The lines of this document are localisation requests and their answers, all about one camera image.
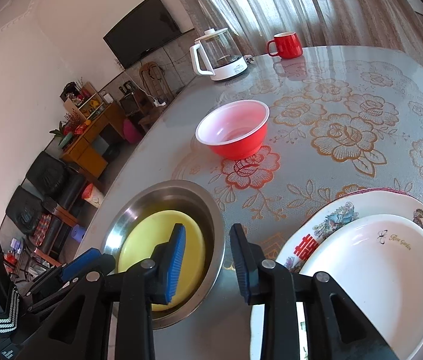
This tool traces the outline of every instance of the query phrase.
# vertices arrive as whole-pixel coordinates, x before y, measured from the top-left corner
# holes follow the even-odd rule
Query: beige curtain
[[[402,50],[423,66],[423,25],[407,0],[181,0],[198,33],[229,27],[246,54],[265,53],[278,32],[304,46]]]

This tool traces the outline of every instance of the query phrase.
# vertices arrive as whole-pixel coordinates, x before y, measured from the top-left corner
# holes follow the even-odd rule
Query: plaid cushion
[[[35,242],[36,246],[40,246],[45,239],[45,235],[47,235],[48,227],[50,226],[50,221],[52,220],[51,214],[42,214],[40,220],[38,221],[38,225],[33,233],[33,241]]]

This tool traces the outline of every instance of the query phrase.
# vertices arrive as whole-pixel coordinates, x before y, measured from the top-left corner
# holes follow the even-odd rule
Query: wooden desk
[[[117,103],[111,103],[91,122],[83,134],[75,138],[74,142],[61,155],[61,159],[65,162],[76,162],[97,178],[102,174],[108,162],[93,149],[91,144],[108,124],[125,139],[123,135],[124,120],[125,113],[121,107]]]

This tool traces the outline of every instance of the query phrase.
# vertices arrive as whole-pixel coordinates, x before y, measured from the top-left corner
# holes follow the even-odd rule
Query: television
[[[127,69],[153,50],[181,35],[179,27],[160,0],[145,0],[103,37]]]

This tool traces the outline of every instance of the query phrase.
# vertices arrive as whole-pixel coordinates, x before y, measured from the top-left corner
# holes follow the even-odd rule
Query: metal basin
[[[198,184],[171,180],[155,184],[130,200],[113,220],[101,247],[102,253],[115,257],[116,267],[121,248],[133,228],[146,217],[163,210],[177,210],[192,217],[205,240],[205,266],[191,295],[177,306],[153,311],[153,329],[167,327],[190,315],[210,292],[218,277],[225,251],[222,214],[208,191]],[[113,314],[118,315],[115,303]]]

